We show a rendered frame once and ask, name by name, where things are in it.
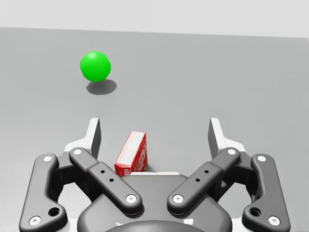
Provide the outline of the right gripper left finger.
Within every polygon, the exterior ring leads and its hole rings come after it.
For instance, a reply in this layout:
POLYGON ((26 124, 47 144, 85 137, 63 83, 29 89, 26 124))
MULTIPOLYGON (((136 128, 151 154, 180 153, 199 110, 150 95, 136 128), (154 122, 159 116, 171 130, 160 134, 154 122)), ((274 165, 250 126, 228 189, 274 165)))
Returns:
POLYGON ((141 196, 108 165, 98 161, 100 142, 100 120, 92 118, 85 137, 68 143, 60 157, 42 154, 35 159, 19 221, 20 232, 63 229, 68 216, 58 199, 64 185, 70 183, 77 183, 92 201, 103 193, 126 215, 141 211, 141 196))

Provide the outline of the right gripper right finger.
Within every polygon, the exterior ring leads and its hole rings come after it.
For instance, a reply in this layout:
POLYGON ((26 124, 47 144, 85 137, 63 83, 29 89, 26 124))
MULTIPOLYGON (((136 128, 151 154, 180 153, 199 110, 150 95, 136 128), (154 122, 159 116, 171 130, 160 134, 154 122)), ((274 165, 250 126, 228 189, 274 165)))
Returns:
POLYGON ((174 215, 183 215, 205 194, 215 201, 234 184, 243 184, 251 204, 241 222, 252 232, 290 232, 291 223, 275 160, 267 154, 250 157, 244 146, 225 138, 219 119, 211 118, 208 142, 212 160, 202 164, 167 199, 174 215))

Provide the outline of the red and white carton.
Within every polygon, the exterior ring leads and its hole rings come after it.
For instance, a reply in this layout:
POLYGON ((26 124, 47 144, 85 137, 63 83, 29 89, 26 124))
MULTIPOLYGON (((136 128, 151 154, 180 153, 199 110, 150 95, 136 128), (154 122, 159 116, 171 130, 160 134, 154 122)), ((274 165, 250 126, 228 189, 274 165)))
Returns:
POLYGON ((122 177, 132 172, 144 172, 147 165, 146 133, 132 131, 116 159, 115 172, 122 177))

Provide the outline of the green ball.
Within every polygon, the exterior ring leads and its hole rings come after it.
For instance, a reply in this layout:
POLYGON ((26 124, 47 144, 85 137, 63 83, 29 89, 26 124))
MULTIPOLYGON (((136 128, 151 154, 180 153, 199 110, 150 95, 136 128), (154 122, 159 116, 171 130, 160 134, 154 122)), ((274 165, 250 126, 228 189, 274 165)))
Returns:
POLYGON ((110 74, 111 63, 104 53, 91 51, 82 57, 80 70, 86 80, 101 82, 110 74))

